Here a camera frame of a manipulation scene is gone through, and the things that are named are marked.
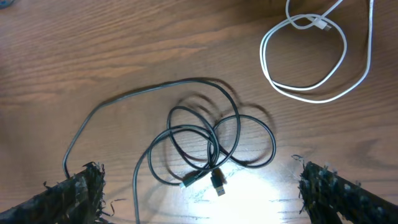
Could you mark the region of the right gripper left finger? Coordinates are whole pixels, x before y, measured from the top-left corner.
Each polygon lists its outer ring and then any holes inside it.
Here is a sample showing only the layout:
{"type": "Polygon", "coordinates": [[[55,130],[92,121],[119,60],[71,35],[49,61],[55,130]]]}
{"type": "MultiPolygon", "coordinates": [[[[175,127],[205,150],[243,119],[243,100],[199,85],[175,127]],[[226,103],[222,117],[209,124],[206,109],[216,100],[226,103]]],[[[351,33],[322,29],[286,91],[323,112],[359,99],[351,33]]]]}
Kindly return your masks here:
{"type": "Polygon", "coordinates": [[[1,212],[1,224],[105,223],[101,217],[104,165],[90,162],[84,170],[31,199],[1,212]]]}

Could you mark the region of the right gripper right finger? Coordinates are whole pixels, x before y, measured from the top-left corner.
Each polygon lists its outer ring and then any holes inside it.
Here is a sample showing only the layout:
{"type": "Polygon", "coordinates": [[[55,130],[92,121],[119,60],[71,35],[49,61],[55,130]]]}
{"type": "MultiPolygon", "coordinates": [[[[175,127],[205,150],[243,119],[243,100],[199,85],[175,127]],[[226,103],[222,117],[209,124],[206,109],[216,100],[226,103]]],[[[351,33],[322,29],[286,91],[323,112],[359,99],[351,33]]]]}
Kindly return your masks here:
{"type": "Polygon", "coordinates": [[[397,224],[397,205],[340,177],[328,166],[305,162],[296,154],[292,158],[303,165],[298,185],[303,200],[300,211],[306,211],[312,223],[397,224]]]}

